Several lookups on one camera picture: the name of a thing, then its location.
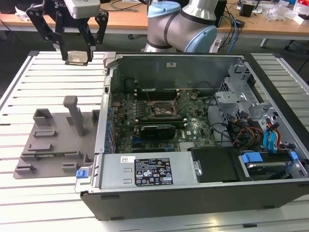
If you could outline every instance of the power supply label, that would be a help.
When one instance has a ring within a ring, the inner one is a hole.
[[[135,185],[172,185],[172,169],[169,158],[135,159]]]

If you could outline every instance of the white sticker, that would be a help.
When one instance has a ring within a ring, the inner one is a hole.
[[[135,156],[122,156],[120,159],[121,163],[134,163]]]
[[[175,68],[175,67],[176,67],[176,64],[177,64],[177,63],[173,63],[173,62],[171,62],[171,63],[166,63],[166,67],[167,67],[167,68]]]

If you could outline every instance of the slotted metal table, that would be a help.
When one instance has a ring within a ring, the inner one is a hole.
[[[57,52],[32,53],[0,100],[0,231],[308,230],[309,195],[278,209],[98,221],[79,194],[74,192],[75,177],[15,180],[13,171],[31,131],[32,116],[37,108],[48,108],[51,113],[68,112],[62,105],[66,95],[78,96],[82,112],[100,108],[103,55],[104,52],[96,52],[88,66],[66,66]],[[272,54],[253,55],[309,129],[306,84],[282,58]]]

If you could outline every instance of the blue joint cap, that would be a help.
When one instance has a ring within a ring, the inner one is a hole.
[[[78,170],[76,172],[77,179],[88,178],[88,170]]]
[[[257,163],[263,162],[261,154],[258,152],[246,152],[241,156],[244,163]]]
[[[293,161],[295,161],[295,160],[298,159],[298,155],[297,155],[296,152],[294,152],[294,151],[291,151],[290,156],[291,156],[291,158],[292,158]]]
[[[149,6],[147,17],[155,18],[159,16],[169,15],[180,10],[181,6],[178,2],[160,1]]]
[[[184,49],[184,52],[209,52],[216,37],[216,26],[208,26],[195,35]]]

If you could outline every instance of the white paper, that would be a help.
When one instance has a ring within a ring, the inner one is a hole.
[[[29,17],[28,17],[28,15],[26,14],[26,12],[19,10],[17,7],[15,7],[15,10],[16,10],[15,15],[16,15],[20,20],[23,20],[23,21],[29,21],[29,20],[30,20]]]
[[[120,158],[121,163],[134,163],[135,156],[122,156]]]

